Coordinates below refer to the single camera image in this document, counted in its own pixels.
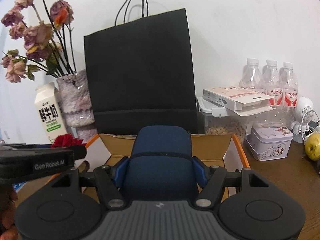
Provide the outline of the person's left hand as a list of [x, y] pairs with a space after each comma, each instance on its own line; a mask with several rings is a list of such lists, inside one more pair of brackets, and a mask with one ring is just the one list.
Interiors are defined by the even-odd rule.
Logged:
[[17, 240], [18, 231], [14, 224], [14, 213], [16, 210], [15, 202], [18, 200], [18, 195], [11, 185], [11, 191], [7, 193], [9, 202], [7, 208], [1, 211], [1, 240]]

